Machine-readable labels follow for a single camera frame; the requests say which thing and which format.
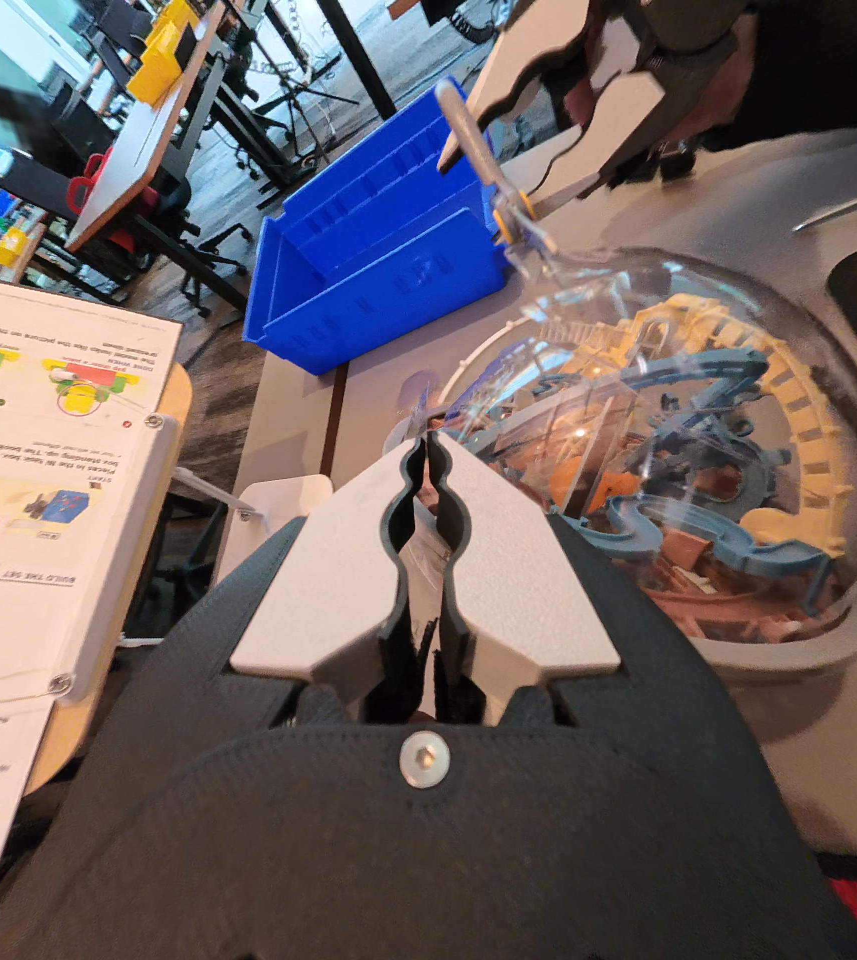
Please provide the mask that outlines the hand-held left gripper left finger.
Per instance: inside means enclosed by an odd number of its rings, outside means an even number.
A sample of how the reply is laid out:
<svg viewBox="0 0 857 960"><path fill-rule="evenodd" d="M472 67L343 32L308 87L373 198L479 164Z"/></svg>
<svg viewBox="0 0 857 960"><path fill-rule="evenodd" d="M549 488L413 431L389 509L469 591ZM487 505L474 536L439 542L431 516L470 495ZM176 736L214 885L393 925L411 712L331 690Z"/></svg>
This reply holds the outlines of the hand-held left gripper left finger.
<svg viewBox="0 0 857 960"><path fill-rule="evenodd" d="M230 656L239 673L331 687L346 704L408 690L418 666L408 572L426 442L413 438L302 522Z"/></svg>

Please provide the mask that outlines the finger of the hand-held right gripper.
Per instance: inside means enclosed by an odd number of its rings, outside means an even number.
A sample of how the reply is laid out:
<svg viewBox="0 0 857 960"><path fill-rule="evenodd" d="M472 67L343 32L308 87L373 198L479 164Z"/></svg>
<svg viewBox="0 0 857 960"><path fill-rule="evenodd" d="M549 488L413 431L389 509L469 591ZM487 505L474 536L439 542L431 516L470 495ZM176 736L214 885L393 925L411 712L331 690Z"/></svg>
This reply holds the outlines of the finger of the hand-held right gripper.
<svg viewBox="0 0 857 960"><path fill-rule="evenodd" d="M605 186L674 128L701 92L702 68L692 63L658 63L612 78L585 128L555 135L518 162L519 222L541 221Z"/></svg>
<svg viewBox="0 0 857 960"><path fill-rule="evenodd" d="M534 82L556 100L568 94L587 78L597 44L597 2L517 2L466 102L479 129L511 113Z"/></svg>

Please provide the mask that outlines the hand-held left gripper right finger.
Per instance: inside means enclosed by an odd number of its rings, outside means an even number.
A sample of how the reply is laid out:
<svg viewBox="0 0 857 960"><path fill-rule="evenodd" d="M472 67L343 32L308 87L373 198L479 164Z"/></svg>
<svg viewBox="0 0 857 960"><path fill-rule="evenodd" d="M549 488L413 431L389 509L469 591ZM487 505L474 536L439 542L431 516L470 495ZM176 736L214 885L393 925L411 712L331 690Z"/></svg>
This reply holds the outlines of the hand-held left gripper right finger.
<svg viewBox="0 0 857 960"><path fill-rule="evenodd" d="M432 433L436 528L449 547L439 638L446 680L486 706L622 659L546 512L445 433Z"/></svg>

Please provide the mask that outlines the yellow-handled scissors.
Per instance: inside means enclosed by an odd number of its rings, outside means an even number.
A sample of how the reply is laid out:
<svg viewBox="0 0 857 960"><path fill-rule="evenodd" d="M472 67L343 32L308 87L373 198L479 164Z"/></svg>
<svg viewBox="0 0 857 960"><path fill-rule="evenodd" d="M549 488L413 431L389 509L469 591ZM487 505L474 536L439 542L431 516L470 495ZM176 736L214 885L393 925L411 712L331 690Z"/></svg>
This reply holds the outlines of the yellow-handled scissors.
<svg viewBox="0 0 857 960"><path fill-rule="evenodd" d="M450 79L440 80L434 88L436 102L455 138L458 150L467 160L482 187L502 243L536 248L540 242L531 219L527 197L504 174L496 162L477 121L467 107L460 89Z"/></svg>

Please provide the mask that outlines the clear maze ball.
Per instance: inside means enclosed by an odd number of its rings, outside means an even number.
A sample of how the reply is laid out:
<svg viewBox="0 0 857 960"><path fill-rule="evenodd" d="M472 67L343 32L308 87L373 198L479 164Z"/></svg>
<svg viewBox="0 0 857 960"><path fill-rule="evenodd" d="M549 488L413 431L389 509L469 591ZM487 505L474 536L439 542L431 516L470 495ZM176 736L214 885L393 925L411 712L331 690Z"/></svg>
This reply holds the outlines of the clear maze ball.
<svg viewBox="0 0 857 960"><path fill-rule="evenodd" d="M444 428L737 685L857 660L857 366L770 286L656 248L512 248L525 302L382 451Z"/></svg>

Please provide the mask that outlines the person's right forearm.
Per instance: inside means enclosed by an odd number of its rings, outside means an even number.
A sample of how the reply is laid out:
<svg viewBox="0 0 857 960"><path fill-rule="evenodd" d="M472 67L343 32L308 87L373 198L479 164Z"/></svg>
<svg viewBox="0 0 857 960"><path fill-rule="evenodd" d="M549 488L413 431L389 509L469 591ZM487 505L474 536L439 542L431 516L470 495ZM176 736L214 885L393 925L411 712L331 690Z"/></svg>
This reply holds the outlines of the person's right forearm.
<svg viewBox="0 0 857 960"><path fill-rule="evenodd" d="M711 152L857 129L857 1L766 1L754 65L734 119L711 127Z"/></svg>

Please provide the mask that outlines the blue storage bin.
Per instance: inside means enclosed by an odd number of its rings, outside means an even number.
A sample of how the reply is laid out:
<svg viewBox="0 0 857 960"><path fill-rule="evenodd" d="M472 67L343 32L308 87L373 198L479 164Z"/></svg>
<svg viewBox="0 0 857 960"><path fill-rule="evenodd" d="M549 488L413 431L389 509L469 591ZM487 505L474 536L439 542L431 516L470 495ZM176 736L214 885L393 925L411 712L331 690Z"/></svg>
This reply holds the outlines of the blue storage bin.
<svg viewBox="0 0 857 960"><path fill-rule="evenodd" d="M508 263L451 130L422 92L262 221L242 339L321 376L502 290Z"/></svg>

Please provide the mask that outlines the printed instruction sheet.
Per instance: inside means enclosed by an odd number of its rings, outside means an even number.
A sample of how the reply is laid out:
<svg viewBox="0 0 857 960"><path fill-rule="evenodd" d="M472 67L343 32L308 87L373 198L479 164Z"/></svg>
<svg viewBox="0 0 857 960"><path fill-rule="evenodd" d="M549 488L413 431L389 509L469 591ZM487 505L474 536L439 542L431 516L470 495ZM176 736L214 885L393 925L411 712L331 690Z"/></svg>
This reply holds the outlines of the printed instruction sheet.
<svg viewBox="0 0 857 960"><path fill-rule="evenodd" d="M94 676L177 424L181 325L0 282L0 861L51 714Z"/></svg>

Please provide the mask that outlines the yellow bin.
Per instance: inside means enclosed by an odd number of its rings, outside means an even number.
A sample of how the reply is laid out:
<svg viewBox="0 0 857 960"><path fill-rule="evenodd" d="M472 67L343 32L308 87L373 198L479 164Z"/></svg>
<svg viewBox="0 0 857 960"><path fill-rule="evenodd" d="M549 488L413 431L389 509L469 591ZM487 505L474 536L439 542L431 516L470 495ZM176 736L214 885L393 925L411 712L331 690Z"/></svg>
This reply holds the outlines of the yellow bin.
<svg viewBox="0 0 857 960"><path fill-rule="evenodd" d="M195 52L200 18L193 2L171 1L162 9L126 86L134 101L154 107L181 78Z"/></svg>

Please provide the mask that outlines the wooden office desk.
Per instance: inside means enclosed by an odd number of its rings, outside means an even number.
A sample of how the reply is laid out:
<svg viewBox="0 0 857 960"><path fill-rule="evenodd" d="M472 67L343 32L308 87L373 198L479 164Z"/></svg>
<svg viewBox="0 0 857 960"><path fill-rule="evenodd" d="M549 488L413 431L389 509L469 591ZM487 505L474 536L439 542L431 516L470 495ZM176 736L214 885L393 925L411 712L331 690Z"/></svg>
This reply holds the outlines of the wooden office desk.
<svg viewBox="0 0 857 960"><path fill-rule="evenodd" d="M127 230L148 250L168 258L224 303L244 311L247 298L242 291L212 269L193 246L136 214L134 208L163 165L177 122L222 22L235 13L233 4L213 2L194 30L196 47L182 76L157 105L136 102L130 108L64 247L75 254L102 234Z"/></svg>

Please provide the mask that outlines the red office chair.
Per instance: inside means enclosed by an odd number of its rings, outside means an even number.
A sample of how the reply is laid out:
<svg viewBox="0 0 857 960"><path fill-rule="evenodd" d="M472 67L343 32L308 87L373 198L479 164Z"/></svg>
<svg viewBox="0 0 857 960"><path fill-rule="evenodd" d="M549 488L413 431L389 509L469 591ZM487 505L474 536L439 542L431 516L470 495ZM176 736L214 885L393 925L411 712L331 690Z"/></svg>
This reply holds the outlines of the red office chair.
<svg viewBox="0 0 857 960"><path fill-rule="evenodd" d="M69 180L65 201L73 214L81 214L84 210L112 153L113 148L109 147L104 152L91 154L83 174ZM187 220L192 198L192 187L185 177L174 178L165 174L160 188L144 187L138 197L129 204L127 211L133 216L140 216L160 225L173 225ZM140 247L135 236L126 228L121 227L110 234L107 244L113 253L123 255L132 267L140 271L147 270L155 257L151 250Z"/></svg>

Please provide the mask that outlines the black-handled screwdriver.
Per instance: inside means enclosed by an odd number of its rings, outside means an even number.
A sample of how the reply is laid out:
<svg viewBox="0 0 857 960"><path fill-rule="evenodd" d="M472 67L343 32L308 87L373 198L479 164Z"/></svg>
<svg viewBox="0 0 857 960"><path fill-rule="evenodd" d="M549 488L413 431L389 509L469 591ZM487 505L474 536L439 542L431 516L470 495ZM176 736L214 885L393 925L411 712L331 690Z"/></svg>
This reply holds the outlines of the black-handled screwdriver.
<svg viewBox="0 0 857 960"><path fill-rule="evenodd" d="M849 198L842 203L838 203L814 212L805 220L795 224L795 226L791 228L791 232L793 234L799 234L808 229L812 229L822 224L840 219L855 211L857 211L857 197Z"/></svg>

